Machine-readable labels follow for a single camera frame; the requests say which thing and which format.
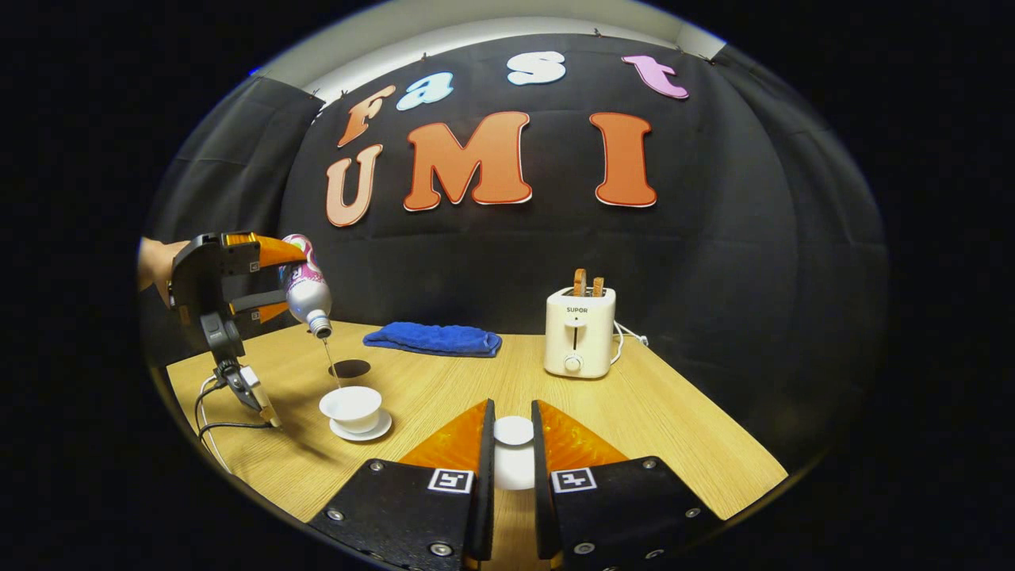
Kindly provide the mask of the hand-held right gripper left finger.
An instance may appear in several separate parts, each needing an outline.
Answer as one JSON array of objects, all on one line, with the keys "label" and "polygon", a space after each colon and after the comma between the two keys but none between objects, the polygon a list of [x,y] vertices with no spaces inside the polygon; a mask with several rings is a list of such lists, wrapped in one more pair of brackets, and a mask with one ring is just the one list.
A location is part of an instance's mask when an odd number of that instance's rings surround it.
[{"label": "hand-held right gripper left finger", "polygon": [[388,570],[478,570],[492,556],[496,405],[485,399],[403,458],[371,458],[309,526]]}]

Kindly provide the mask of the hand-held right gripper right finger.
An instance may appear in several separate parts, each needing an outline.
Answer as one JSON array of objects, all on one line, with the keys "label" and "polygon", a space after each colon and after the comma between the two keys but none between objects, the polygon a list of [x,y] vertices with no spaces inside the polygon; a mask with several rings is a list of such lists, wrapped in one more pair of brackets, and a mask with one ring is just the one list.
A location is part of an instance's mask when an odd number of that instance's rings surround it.
[{"label": "hand-held right gripper right finger", "polygon": [[657,456],[628,458],[542,400],[534,425],[535,534],[553,570],[674,570],[724,520]]}]

